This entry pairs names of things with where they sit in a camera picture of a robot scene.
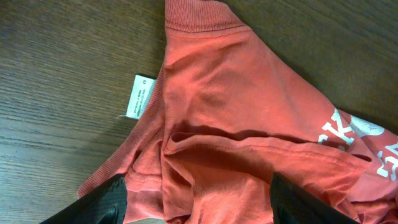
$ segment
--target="seam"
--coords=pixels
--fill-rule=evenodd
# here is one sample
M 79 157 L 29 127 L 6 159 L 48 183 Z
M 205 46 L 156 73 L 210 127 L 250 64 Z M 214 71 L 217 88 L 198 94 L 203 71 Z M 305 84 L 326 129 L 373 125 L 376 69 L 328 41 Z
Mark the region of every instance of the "seam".
M 137 179 L 137 178 L 132 177 L 130 174 L 129 174 L 129 177 L 130 177 L 133 181 L 138 181 L 138 182 L 140 182 L 140 183 L 146 183 L 146 182 L 157 182 L 157 183 L 162 183 L 162 181 L 159 181 L 159 180 L 139 180 L 139 179 Z
M 350 162 L 341 161 L 341 160 L 339 160 L 339 157 L 328 156 L 328 155 L 325 155 L 325 154 L 321 154 L 321 153 L 317 153 L 317 152 L 311 152 L 311 151 L 291 151 L 291 150 L 288 150 L 288 149 L 284 149 L 284 148 L 281 148 L 281 147 L 275 147 L 275 146 L 247 145 L 247 146 L 242 146 L 242 147 L 237 147 L 237 148 L 231 148 L 231 147 L 225 147 L 225 146 L 218 146 L 218 145 L 214 145 L 214 144 L 193 144 L 193 145 L 191 145 L 191 146 L 185 146 L 185 147 L 176 148 L 176 149 L 177 149 L 177 150 L 184 150 L 184 149 L 189 148 L 189 147 L 192 147 L 192 146 L 213 146 L 213 147 L 220 147 L 220 148 L 223 148 L 223 149 L 242 149 L 242 148 L 245 148 L 245 147 L 263 147 L 263 148 L 273 147 L 273 148 L 275 148 L 275 149 L 279 149 L 279 150 L 281 150 L 281 151 L 286 151 L 286 152 L 309 152 L 309 153 L 311 153 L 311 154 L 315 154 L 315 155 L 318 155 L 318 156 L 336 159 L 336 160 L 338 160 L 338 162 L 344 163 L 344 164 L 346 164 L 346 165 L 351 165 L 351 166 L 355 166 L 355 167 L 358 166 L 358 165 L 352 164 L 352 163 L 350 163 Z
M 219 38 L 219 37 L 226 37 L 226 36 L 229 36 L 229 35 L 234 35 L 234 34 L 238 34 L 238 33 L 242 33 L 242 32 L 249 32 L 249 31 L 250 31 L 249 29 L 248 30 L 240 30 L 240 31 L 233 32 L 233 33 L 230 33 L 230 34 L 217 35 L 217 36 L 214 36 L 214 37 L 184 37 L 184 36 L 177 35 L 177 34 L 171 34 L 169 32 L 166 32 L 166 33 L 167 33 L 167 35 L 171 35 L 171 36 L 179 37 L 179 38 L 183 38 L 183 39 L 197 39 L 198 40 L 198 39 L 215 39 L 215 38 Z
M 173 25 L 177 25 L 177 26 L 181 26 L 181 27 L 190 27 L 190 28 L 213 28 L 216 26 L 230 26 L 230 25 L 234 25 L 236 24 L 237 26 L 243 26 L 241 23 L 242 22 L 237 22 L 237 21 L 231 21 L 231 22 L 220 22 L 217 24 L 212 24 L 212 25 L 190 25 L 190 24 L 182 24 L 179 22 L 174 22 L 173 20 L 170 19 L 165 19 L 165 21 L 169 24 L 173 24 Z

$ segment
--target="t-shirt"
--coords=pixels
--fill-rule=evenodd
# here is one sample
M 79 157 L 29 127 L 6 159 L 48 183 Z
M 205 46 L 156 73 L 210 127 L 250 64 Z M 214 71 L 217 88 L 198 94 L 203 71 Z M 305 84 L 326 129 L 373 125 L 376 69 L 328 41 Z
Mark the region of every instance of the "t-shirt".
M 80 197 L 125 174 L 125 223 L 272 223 L 279 172 L 358 222 L 398 219 L 395 134 L 336 109 L 222 2 L 166 0 L 165 32 L 144 114 Z

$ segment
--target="size label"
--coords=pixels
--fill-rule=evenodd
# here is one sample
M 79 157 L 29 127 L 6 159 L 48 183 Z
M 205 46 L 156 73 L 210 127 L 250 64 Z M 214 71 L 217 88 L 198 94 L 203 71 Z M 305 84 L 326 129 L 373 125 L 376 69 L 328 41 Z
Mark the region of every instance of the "size label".
M 139 119 L 148 105 L 150 96 L 154 91 L 156 80 L 136 75 L 132 86 L 129 106 L 127 106 L 126 116 Z

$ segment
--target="white tag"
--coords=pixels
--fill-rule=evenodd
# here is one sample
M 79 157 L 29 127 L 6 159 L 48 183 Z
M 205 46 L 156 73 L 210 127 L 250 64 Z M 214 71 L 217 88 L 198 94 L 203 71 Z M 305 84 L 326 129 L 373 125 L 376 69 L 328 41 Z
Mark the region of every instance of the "white tag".
M 139 119 L 148 105 L 150 96 L 154 91 L 156 80 L 136 75 L 132 86 L 129 106 L 127 106 L 126 116 Z

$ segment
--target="white graphic print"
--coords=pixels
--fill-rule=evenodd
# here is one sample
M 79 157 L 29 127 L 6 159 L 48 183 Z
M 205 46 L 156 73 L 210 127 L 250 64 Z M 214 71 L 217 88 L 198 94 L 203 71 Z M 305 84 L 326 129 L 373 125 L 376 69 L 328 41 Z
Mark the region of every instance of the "white graphic print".
M 328 136 L 326 134 L 320 134 L 318 138 L 318 144 L 322 144 L 322 142 L 326 140 L 328 140 Z
M 361 138 L 363 136 L 378 136 L 381 135 L 384 132 L 384 128 L 370 123 L 368 121 L 362 120 L 360 118 L 357 118 L 353 115 L 351 115 L 351 122 L 349 124 L 353 131 Z
M 383 162 L 383 159 L 382 159 L 383 152 L 380 151 L 380 152 L 377 154 L 377 156 L 378 156 L 378 158 L 380 159 L 380 162 L 381 162 L 380 168 L 377 169 L 377 174 L 379 174 L 379 175 L 381 175 L 381 176 L 383 176 L 383 177 L 388 177 L 388 171 L 385 170 L 385 169 L 383 169 L 383 168 L 384 168 L 384 165 L 385 165 L 384 162 Z
M 397 144 L 393 144 L 393 145 L 391 145 L 391 146 L 386 146 L 386 149 L 388 149 L 389 151 L 391 151 L 392 153 L 394 153 L 395 155 L 398 156 L 398 151 L 395 150 L 395 149 L 397 149 L 397 148 L 398 148 L 398 142 L 397 142 Z M 382 151 L 379 151 L 379 153 L 377 154 L 377 156 L 378 156 L 378 158 L 379 158 L 380 161 L 381 161 L 381 166 L 380 166 L 380 168 L 378 168 L 377 174 L 379 174 L 379 175 L 381 175 L 381 176 L 383 176 L 383 177 L 388 177 L 389 171 L 388 171 L 388 170 L 385 170 L 385 169 L 384 169 L 384 166 L 385 166 L 388 162 L 390 162 L 390 163 L 393 164 L 393 165 L 392 165 L 392 168 L 391 168 L 391 180 L 393 180 L 393 181 L 394 181 L 394 180 L 397 180 L 396 169 L 397 169 L 397 167 L 398 167 L 398 159 L 396 159 L 396 158 L 393 157 L 393 156 L 388 156 L 388 157 L 386 157 L 386 158 L 384 159 L 384 162 L 383 162 L 383 159 L 382 159 L 383 152 L 382 152 Z
M 334 134 L 335 136 L 341 138 L 342 140 L 344 140 L 347 145 L 351 145 L 354 141 L 354 138 L 349 138 L 347 136 L 345 136 L 345 133 L 352 131 L 353 129 L 351 128 L 351 126 L 345 127 L 343 128 L 343 122 L 341 121 L 341 117 L 340 114 L 338 113 L 338 110 L 335 109 L 335 112 L 333 113 L 333 115 L 331 116 L 331 119 L 333 121 L 336 121 L 337 124 L 337 130 L 332 128 L 331 123 L 326 122 L 325 125 L 323 125 L 322 129 L 325 131 L 330 131 L 332 134 Z M 326 134 L 321 134 L 319 135 L 318 138 L 318 143 L 322 144 L 323 141 L 326 141 L 328 139 L 328 136 Z M 341 150 L 345 150 L 344 146 L 338 146 L 338 149 Z
M 390 150 L 390 152 L 398 156 L 398 151 L 396 151 L 396 149 L 398 149 L 398 142 L 397 144 L 393 144 L 392 146 L 386 146 L 386 149 Z

